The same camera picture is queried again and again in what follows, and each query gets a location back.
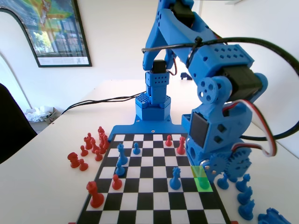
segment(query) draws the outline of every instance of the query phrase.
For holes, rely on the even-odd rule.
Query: red and white wire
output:
[[[268,157],[275,156],[276,153],[277,153],[276,142],[273,138],[271,130],[268,127],[267,122],[263,118],[263,115],[261,114],[261,112],[257,109],[257,107],[253,103],[251,103],[251,102],[249,102],[248,100],[245,100],[245,99],[239,99],[239,100],[236,100],[236,101],[232,102],[228,106],[224,107],[222,109],[222,112],[234,108],[238,103],[245,104],[252,111],[252,113],[255,114],[258,117],[259,121],[262,123],[262,130],[265,133],[266,139],[269,142],[270,149],[269,149],[269,152],[267,152],[261,145],[253,144],[253,143],[239,142],[239,143],[235,143],[232,146],[232,151],[235,152],[240,147],[250,147],[250,148],[261,149],[263,151],[263,153]]]

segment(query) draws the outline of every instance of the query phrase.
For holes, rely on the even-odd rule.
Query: white square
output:
[[[140,178],[139,179],[139,193],[151,193],[154,192],[154,180],[153,178]]]
[[[163,141],[163,135],[161,134],[154,134],[154,141]]]
[[[173,141],[179,141],[179,138],[182,137],[180,134],[172,134],[171,136]]]
[[[92,199],[92,197],[90,198],[90,201],[89,201],[89,204],[88,204],[88,206],[87,206],[87,208],[86,208],[86,211],[103,211],[103,208],[104,208],[104,205],[105,205],[105,202],[106,202],[106,198],[107,198],[107,193],[103,193],[103,196],[104,196],[104,202],[103,202],[103,204],[100,206],[100,207],[98,207],[98,208],[94,208],[94,207],[92,207],[91,205],[90,205],[90,201],[91,201],[91,199]]]
[[[133,150],[134,150],[134,148],[132,148],[132,151],[131,151],[131,157],[141,157],[141,156],[142,156],[142,148],[140,148],[140,153],[137,154],[137,155],[135,155],[135,154],[133,153]]]
[[[171,167],[171,166],[178,166],[178,161],[177,158],[175,156],[166,156],[165,157],[165,165],[167,167]]]
[[[113,177],[115,167],[103,167],[99,179],[111,179]]]
[[[184,192],[187,210],[203,210],[198,192]]]
[[[132,148],[133,147],[133,141],[124,141],[123,142],[123,148]]]
[[[117,148],[111,148],[108,154],[108,157],[119,157],[120,152],[118,151]]]
[[[152,167],[154,166],[154,157],[145,156],[141,158],[142,167]]]
[[[123,193],[121,199],[121,210],[137,209],[138,193]]]
[[[154,148],[154,156],[165,156],[163,148]]]
[[[138,224],[154,223],[154,211],[153,210],[137,210],[136,223],[138,223]]]
[[[143,142],[143,148],[153,148],[154,147],[154,141],[144,141]]]
[[[181,169],[181,173],[180,173],[181,177],[184,177],[184,178],[193,178],[194,177],[190,166],[188,166],[188,167],[181,166],[179,168]]]
[[[115,224],[120,211],[103,211],[99,224]]]
[[[108,193],[122,193],[123,192],[123,190],[125,188],[126,179],[120,178],[120,180],[121,180],[121,188],[119,188],[118,190],[114,190],[112,187],[112,183],[113,183],[113,179],[112,179]]]
[[[220,209],[205,210],[207,223],[209,224],[225,224],[223,214]]]
[[[143,138],[144,138],[143,134],[134,135],[134,141],[143,141]]]
[[[114,141],[124,141],[125,135],[124,134],[117,134],[114,138]]]
[[[190,223],[187,210],[171,210],[170,214],[172,224]]]
[[[156,192],[154,193],[154,210],[169,210],[169,196],[168,193]]]
[[[167,178],[168,192],[183,192],[181,178],[179,178],[179,181],[181,182],[181,186],[177,190],[171,188],[171,186],[170,186],[170,180],[171,180],[171,178]]]
[[[154,178],[166,178],[166,167],[154,167]]]
[[[128,167],[127,178],[139,178],[141,167]]]

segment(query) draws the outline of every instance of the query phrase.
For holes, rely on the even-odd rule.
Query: cable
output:
[[[262,39],[258,38],[251,38],[251,37],[228,37],[228,38],[222,38],[218,40],[210,40],[206,42],[202,42],[199,47],[205,46],[205,45],[212,45],[217,43],[226,43],[226,42],[243,42],[243,43],[253,43],[257,45],[261,45],[265,48],[268,48],[275,52],[276,54],[280,55],[285,61],[287,61],[291,67],[295,70],[296,74],[299,76],[299,62],[296,58],[294,58],[290,53],[282,49],[281,47]],[[155,47],[155,48],[149,48],[149,49],[142,49],[142,52],[150,52],[150,51],[157,51],[157,50],[163,50],[163,49],[177,49],[177,48],[189,48],[196,45],[196,43],[184,43],[184,44],[174,44],[169,46],[161,46],[161,47]],[[283,139],[286,138],[294,133],[299,131],[299,121],[289,130],[274,135],[274,139]],[[247,140],[254,140],[254,141],[266,141],[266,137],[252,137],[252,136],[244,136],[242,135],[240,138],[247,139]]]
[[[236,151],[236,149],[239,147],[252,147],[252,148],[261,149],[263,151],[263,153],[268,157],[275,156],[277,153],[276,141],[274,140],[273,134],[272,134],[264,116],[262,115],[262,113],[259,111],[259,109],[253,103],[251,103],[245,99],[239,99],[239,100],[232,102],[228,106],[224,107],[222,109],[222,112],[225,112],[227,110],[234,108],[239,103],[245,104],[252,111],[252,113],[254,113],[258,117],[259,121],[262,123],[262,130],[265,133],[266,138],[269,142],[270,152],[267,152],[262,146],[260,146],[258,144],[252,144],[252,143],[236,143],[233,145],[232,151],[233,152]]]

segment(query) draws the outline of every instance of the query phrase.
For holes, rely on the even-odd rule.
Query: white table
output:
[[[144,80],[105,81],[83,100],[131,96],[144,90]],[[181,115],[190,113],[200,104],[192,81],[171,80],[167,92],[171,96],[174,124],[180,124]],[[76,222],[88,194],[86,185],[94,179],[100,162],[96,162],[93,155],[87,156],[84,160],[89,168],[81,172],[70,167],[67,155],[71,152],[79,154],[83,138],[88,132],[97,137],[99,126],[103,126],[109,135],[114,125],[132,124],[134,119],[134,100],[81,106],[66,112],[0,165],[0,223]],[[245,134],[253,136],[257,133],[263,135],[252,124]],[[259,213],[274,207],[291,223],[299,223],[299,160],[280,145],[275,157],[267,158],[260,150],[253,149],[250,160],[249,185],[256,203],[255,217],[247,222],[239,216],[236,199],[239,192],[230,183],[228,190],[218,188],[229,218],[240,224],[257,223]]]

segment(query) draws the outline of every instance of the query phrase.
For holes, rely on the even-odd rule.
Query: black cable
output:
[[[299,62],[298,60],[293,57],[290,53],[282,49],[281,47],[269,42],[265,41],[262,39],[258,38],[252,38],[252,37],[227,37],[227,38],[222,38],[222,39],[216,39],[216,40],[210,40],[210,41],[205,41],[198,46],[198,48],[205,46],[205,45],[212,45],[212,44],[217,44],[217,43],[227,43],[227,42],[242,42],[242,43],[253,43],[257,44],[260,46],[263,46],[265,48],[268,48],[281,56],[286,62],[288,62],[291,67],[295,70],[296,74],[299,76]],[[146,51],[157,51],[157,50],[163,50],[163,49],[174,49],[174,48],[188,48],[188,47],[194,47],[194,45],[197,45],[196,43],[184,43],[184,44],[174,44],[174,45],[169,45],[169,46],[161,46],[161,47],[155,47],[155,48],[149,48],[149,49],[142,49],[143,52]],[[274,135],[274,139],[283,139],[286,138],[294,133],[299,131],[299,121],[289,130]],[[242,135],[240,138],[242,139],[247,139],[247,140],[254,140],[254,141],[266,141],[265,137],[252,137],[252,136],[244,136]]]

